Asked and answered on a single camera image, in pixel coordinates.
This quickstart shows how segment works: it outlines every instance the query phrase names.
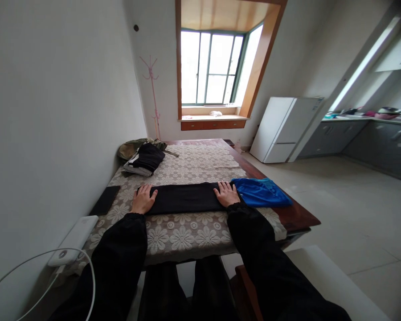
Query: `white power bank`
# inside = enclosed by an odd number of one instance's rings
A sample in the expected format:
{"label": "white power bank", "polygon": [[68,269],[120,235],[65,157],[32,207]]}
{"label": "white power bank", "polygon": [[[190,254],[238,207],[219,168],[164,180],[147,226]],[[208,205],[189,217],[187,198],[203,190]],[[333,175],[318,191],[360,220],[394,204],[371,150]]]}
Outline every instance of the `white power bank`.
{"label": "white power bank", "polygon": [[[59,247],[73,247],[82,249],[97,222],[98,216],[96,215],[80,218]],[[51,267],[58,267],[65,264],[71,264],[77,259],[79,253],[80,252],[76,250],[56,251],[49,260],[48,265]]]}

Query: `folded black clothing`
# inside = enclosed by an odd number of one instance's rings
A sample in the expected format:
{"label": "folded black clothing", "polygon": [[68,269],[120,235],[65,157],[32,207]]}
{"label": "folded black clothing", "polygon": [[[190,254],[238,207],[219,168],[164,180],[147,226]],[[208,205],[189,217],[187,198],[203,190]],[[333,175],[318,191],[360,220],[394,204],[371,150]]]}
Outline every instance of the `folded black clothing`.
{"label": "folded black clothing", "polygon": [[132,166],[141,167],[154,172],[164,158],[164,152],[152,143],[145,143],[138,149],[138,159],[132,163]]}
{"label": "folded black clothing", "polygon": [[157,189],[153,207],[146,215],[195,213],[225,210],[215,196],[218,183],[190,185],[163,185],[151,188],[150,196]]}

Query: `window pane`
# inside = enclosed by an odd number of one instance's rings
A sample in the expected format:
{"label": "window pane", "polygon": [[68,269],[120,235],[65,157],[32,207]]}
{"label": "window pane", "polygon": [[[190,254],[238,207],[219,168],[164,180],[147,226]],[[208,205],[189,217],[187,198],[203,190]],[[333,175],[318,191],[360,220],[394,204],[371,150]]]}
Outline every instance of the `window pane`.
{"label": "window pane", "polygon": [[229,76],[229,79],[227,79],[226,93],[224,94],[224,101],[223,101],[223,103],[225,104],[230,102],[234,81],[235,81],[235,76]]}
{"label": "window pane", "polygon": [[181,102],[196,103],[200,33],[181,32]]}
{"label": "window pane", "polygon": [[202,33],[200,36],[199,84],[197,88],[197,102],[205,102],[206,70],[208,68],[209,39],[211,34]]}
{"label": "window pane", "polygon": [[237,87],[235,104],[236,106],[242,106],[244,101],[246,86],[248,85],[248,79],[250,78],[251,69],[253,67],[255,53],[257,52],[258,42],[262,34],[263,25],[255,29],[248,40],[246,47],[244,65],[242,66],[241,78]]}
{"label": "window pane", "polygon": [[225,85],[226,85],[226,76],[209,76],[208,90],[206,93],[206,102],[221,104],[223,102]]}
{"label": "window pane", "polygon": [[233,36],[213,35],[211,43],[210,74],[227,74]]}
{"label": "window pane", "polygon": [[243,37],[238,36],[235,38],[235,44],[233,45],[232,52],[232,62],[230,63],[229,74],[236,74],[237,61],[239,60],[239,55],[241,54]]}

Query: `wooden window frame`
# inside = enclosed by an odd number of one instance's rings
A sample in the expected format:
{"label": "wooden window frame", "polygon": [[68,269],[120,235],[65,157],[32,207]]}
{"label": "wooden window frame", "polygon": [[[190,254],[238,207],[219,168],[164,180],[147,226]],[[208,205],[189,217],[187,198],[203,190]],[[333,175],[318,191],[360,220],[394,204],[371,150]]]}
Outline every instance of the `wooden window frame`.
{"label": "wooden window frame", "polygon": [[[278,34],[279,25],[284,14],[287,0],[247,0],[252,2],[264,2],[268,4],[278,5],[272,7],[266,14],[263,21],[263,30],[258,43],[257,52],[255,54],[253,67],[251,70],[248,85],[246,87],[244,100],[239,115],[249,118],[257,98],[258,90],[269,61],[270,53],[276,35]],[[177,95],[178,95],[178,120],[182,119],[181,104],[181,0],[175,0],[175,16],[176,16],[176,55],[177,55]]]}

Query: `pink coat rack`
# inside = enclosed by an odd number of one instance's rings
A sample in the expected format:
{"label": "pink coat rack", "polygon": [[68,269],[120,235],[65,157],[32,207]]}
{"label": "pink coat rack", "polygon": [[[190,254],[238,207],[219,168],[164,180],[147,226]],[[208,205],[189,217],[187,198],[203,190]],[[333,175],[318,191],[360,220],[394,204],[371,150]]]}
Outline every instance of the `pink coat rack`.
{"label": "pink coat rack", "polygon": [[159,127],[159,118],[160,118],[160,114],[157,111],[157,106],[156,106],[156,95],[155,95],[155,86],[153,85],[153,80],[156,80],[159,76],[156,76],[156,78],[153,75],[153,66],[155,65],[156,60],[153,62],[153,64],[151,64],[151,56],[150,56],[150,63],[147,64],[144,59],[141,58],[141,60],[146,64],[147,68],[148,68],[148,77],[144,76],[144,78],[146,78],[147,80],[151,80],[151,89],[153,90],[153,99],[155,101],[155,115],[152,116],[152,118],[154,118],[155,120],[155,130],[156,130],[156,138],[158,138],[160,140],[160,127]]}

